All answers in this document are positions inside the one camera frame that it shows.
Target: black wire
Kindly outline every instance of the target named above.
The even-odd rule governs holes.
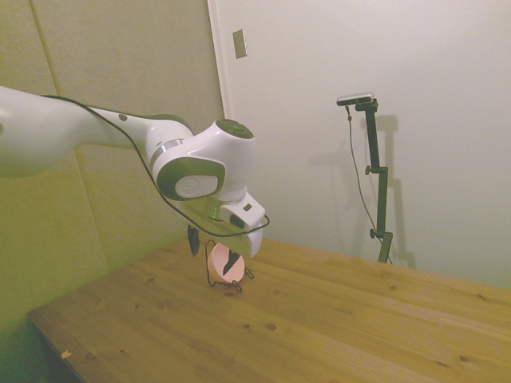
[[[179,210],[177,207],[175,207],[172,203],[170,203],[167,198],[161,193],[160,189],[157,187],[156,185],[156,181],[154,180],[153,178],[153,175],[151,174],[151,171],[149,170],[149,167],[147,166],[147,164],[145,163],[145,160],[144,160],[144,156],[142,156],[142,153],[140,151],[140,149],[137,147],[137,144],[135,143],[135,141],[131,138],[131,136],[125,132],[124,129],[122,129],[120,126],[114,124],[112,121],[110,121],[108,118],[105,118],[103,117],[101,114],[99,114],[98,112],[96,112],[95,110],[91,109],[89,106],[87,105],[84,105],[82,104],[81,102],[79,101],[75,101],[71,98],[67,98],[67,97],[62,97],[62,96],[54,96],[54,95],[45,95],[43,97],[46,97],[46,98],[53,98],[53,99],[56,99],[56,100],[62,100],[62,101],[68,101],[70,103],[73,103],[75,105],[78,105],[79,107],[85,109],[87,112],[91,113],[92,115],[96,116],[97,118],[103,120],[104,122],[106,122],[107,124],[113,126],[116,130],[118,130],[119,132],[121,132],[128,140],[129,142],[131,143],[131,145],[135,148],[135,151],[137,152],[137,155],[138,157],[140,158],[142,164],[144,165],[144,169],[145,171],[147,172],[149,178],[151,179],[151,182],[153,182],[153,185],[156,189],[156,191],[158,192],[158,194],[160,195],[160,197],[162,198],[162,200],[167,204],[169,205],[174,211],[176,211],[179,215],[183,216],[184,218],[186,218],[190,223],[192,223],[193,225],[195,225],[196,227],[198,227],[199,229],[201,229],[204,233],[206,234],[209,234],[209,235],[212,235],[214,237],[219,237],[219,238],[226,238],[226,237],[236,237],[238,235],[246,235],[246,234],[250,234],[254,231],[258,231],[266,226],[268,226],[270,224],[270,218],[267,216],[267,215],[264,215],[264,218],[267,220],[267,222],[262,225],[262,226],[259,226],[259,227],[255,227],[249,231],[241,231],[240,233],[233,233],[233,234],[217,234],[217,233],[213,233],[205,228],[203,228],[201,225],[199,225],[197,222],[195,222],[192,218],[188,217],[185,213],[183,213],[181,210]]]
[[[355,175],[357,176],[357,185],[358,185],[358,193],[360,194],[360,199],[362,200],[362,204],[364,205],[364,209],[366,210],[367,216],[369,217],[370,223],[373,226],[373,230],[376,231],[376,226],[374,225],[373,217],[371,217],[369,209],[366,205],[366,200],[364,199],[364,195],[362,194],[362,188],[360,186],[360,176],[358,175],[358,166],[357,166],[357,160],[355,159],[355,153],[353,151],[353,132],[351,128],[351,120],[353,118],[350,114],[350,107],[348,105],[345,105],[346,111],[348,113],[348,123],[350,124],[350,149],[351,149],[351,158],[353,159],[353,165],[355,166]],[[390,257],[387,257],[387,259],[390,261],[390,264],[393,265],[392,259]]]

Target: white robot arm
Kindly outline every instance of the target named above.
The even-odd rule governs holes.
[[[0,177],[42,172],[82,144],[135,144],[160,194],[177,201],[193,227],[240,255],[259,250],[265,210],[247,193],[256,143],[245,126],[218,120],[193,136],[176,116],[134,116],[0,87]]]

